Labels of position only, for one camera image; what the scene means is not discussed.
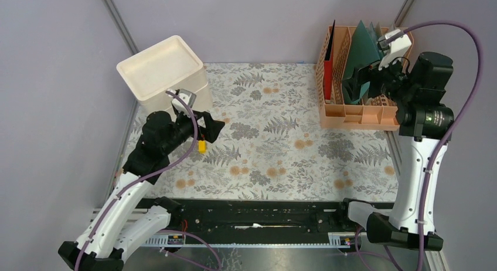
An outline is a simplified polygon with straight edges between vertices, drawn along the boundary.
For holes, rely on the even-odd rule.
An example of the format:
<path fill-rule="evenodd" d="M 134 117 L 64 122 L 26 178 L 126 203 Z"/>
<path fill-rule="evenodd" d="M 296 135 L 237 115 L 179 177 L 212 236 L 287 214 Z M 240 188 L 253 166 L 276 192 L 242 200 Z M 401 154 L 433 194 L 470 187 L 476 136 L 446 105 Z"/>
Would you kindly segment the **cream drawer unit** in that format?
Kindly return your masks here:
<path fill-rule="evenodd" d="M 168 89 L 185 89 L 196 95 L 192 107 L 208 111 L 213 96 L 203 62 L 178 35 L 173 35 L 117 64 L 117 72 L 147 116 L 167 111 L 175 117 Z"/>

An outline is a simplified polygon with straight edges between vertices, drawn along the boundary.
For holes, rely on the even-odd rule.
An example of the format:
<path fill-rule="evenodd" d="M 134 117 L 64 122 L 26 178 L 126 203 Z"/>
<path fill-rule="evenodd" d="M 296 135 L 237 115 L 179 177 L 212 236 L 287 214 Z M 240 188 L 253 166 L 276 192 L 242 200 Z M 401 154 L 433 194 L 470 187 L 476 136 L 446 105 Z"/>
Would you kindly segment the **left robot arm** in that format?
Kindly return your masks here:
<path fill-rule="evenodd" d="M 61 244 L 58 254 L 72 270 L 122 270 L 129 257 L 150 237 L 165 228 L 180 227 L 180 205 L 162 197 L 148 212 L 125 226 L 140 200 L 164 170 L 173 167 L 169 155 L 187 139 L 213 143 L 225 126 L 210 113 L 183 113 L 173 121 L 166 111 L 150 114 L 135 149 L 128 156 L 113 192 L 90 226 L 75 241 Z"/>

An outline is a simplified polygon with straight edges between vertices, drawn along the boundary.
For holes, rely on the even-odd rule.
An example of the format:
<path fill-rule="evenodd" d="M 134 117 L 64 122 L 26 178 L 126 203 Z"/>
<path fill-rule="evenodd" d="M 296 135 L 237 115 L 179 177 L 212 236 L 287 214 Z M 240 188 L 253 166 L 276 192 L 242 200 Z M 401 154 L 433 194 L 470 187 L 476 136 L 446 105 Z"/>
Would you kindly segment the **beige file folder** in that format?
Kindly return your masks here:
<path fill-rule="evenodd" d="M 371 22 L 369 25 L 366 26 L 366 30 L 373 43 L 378 43 L 381 38 L 386 38 L 386 36 L 384 35 L 388 35 L 395 29 L 395 24 L 391 24 L 389 27 L 381 27 L 379 22 L 375 25 L 373 24 L 373 22 Z"/>

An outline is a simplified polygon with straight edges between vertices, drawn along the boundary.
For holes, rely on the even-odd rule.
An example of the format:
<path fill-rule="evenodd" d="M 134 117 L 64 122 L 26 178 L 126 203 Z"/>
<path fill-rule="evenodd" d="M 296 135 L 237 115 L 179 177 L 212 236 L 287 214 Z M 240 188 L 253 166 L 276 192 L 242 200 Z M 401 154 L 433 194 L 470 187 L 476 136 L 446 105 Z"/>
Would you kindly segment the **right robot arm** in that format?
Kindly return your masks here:
<path fill-rule="evenodd" d="M 350 98 L 359 96 L 369 84 L 367 95 L 383 95 L 397 105 L 401 167 L 393 209 L 383 214 L 366 201 L 346 198 L 336 223 L 351 231 L 366 230 L 371 243 L 417 250 L 439 251 L 443 239 L 435 232 L 434 194 L 440 164 L 451 138 L 453 111 L 441 103 L 453 73 L 452 59 L 436 52 L 421 53 L 414 66 L 394 59 L 388 67 L 379 62 L 356 67 L 343 80 Z"/>

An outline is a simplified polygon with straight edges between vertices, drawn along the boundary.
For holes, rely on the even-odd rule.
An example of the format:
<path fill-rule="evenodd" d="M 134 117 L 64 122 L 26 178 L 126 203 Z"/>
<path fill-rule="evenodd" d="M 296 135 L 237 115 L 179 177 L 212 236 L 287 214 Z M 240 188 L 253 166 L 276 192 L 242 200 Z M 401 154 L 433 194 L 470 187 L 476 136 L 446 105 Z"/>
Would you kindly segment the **teal file folder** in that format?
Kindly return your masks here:
<path fill-rule="evenodd" d="M 352 77 L 354 68 L 362 68 L 380 60 L 381 54 L 377 48 L 375 30 L 370 30 L 360 21 L 352 35 L 345 71 L 342 78 L 342 93 L 345 104 L 358 104 L 360 99 L 369 91 L 370 82 L 360 88 L 359 97 L 351 98 L 350 88 L 346 81 Z"/>

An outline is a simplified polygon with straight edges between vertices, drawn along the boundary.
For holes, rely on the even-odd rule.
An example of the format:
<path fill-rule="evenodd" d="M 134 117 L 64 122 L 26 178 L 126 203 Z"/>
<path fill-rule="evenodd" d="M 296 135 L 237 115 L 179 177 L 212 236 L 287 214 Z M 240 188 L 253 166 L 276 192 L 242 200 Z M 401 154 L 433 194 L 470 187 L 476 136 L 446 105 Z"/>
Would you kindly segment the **red file folder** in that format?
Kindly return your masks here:
<path fill-rule="evenodd" d="M 329 39 L 326 46 L 324 57 L 324 75 L 323 75 L 323 95 L 325 103 L 332 103 L 332 71 L 333 71 L 333 37 L 335 30 L 335 21 L 329 27 Z"/>

